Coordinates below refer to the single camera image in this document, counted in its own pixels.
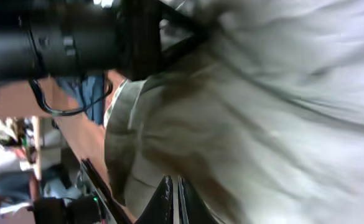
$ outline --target wrinkled cloth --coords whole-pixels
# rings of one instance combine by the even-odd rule
[[[364,223],[364,0],[197,2],[212,38],[148,79],[119,150],[225,223]]]

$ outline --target wooden stick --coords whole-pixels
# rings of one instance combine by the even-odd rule
[[[35,142],[35,149],[37,151],[37,159],[34,164],[34,173],[37,177],[37,180],[42,179],[42,169],[41,169],[41,157],[40,157],[40,124],[39,124],[39,117],[33,116],[32,117],[32,128],[34,129],[34,142]]]

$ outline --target wire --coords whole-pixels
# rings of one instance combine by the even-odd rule
[[[91,108],[95,103],[103,101],[107,96],[109,96],[111,94],[111,92],[113,91],[113,84],[108,78],[106,78],[105,80],[108,85],[108,90],[102,97],[98,98],[97,100],[95,100],[94,102],[92,102],[89,105],[83,105],[83,107],[81,107],[81,108],[75,108],[75,109],[71,109],[71,110],[67,110],[67,111],[52,109],[47,104],[46,99],[45,99],[45,94],[42,91],[42,88],[40,87],[40,83],[38,80],[29,80],[29,84],[30,84],[32,91],[34,92],[34,96],[35,96],[35,99],[37,100],[38,106],[44,112],[47,112],[47,113],[51,114],[52,116],[73,116],[78,113],[85,112],[87,109]]]

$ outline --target black cable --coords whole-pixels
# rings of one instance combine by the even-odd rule
[[[45,99],[45,94],[42,91],[42,88],[40,87],[38,80],[29,80],[29,84],[31,86],[32,91],[34,92],[34,96],[37,100],[38,106],[44,112],[47,112],[47,113],[51,114],[52,116],[73,116],[78,113],[85,112],[87,109],[91,108],[95,103],[103,101],[107,96],[109,96],[111,94],[111,92],[113,91],[113,84],[108,78],[106,78],[106,81],[107,81],[106,83],[108,85],[108,90],[102,97],[95,100],[93,103],[91,103],[89,105],[84,105],[84,107],[67,110],[67,111],[52,109],[47,104],[46,99]]]

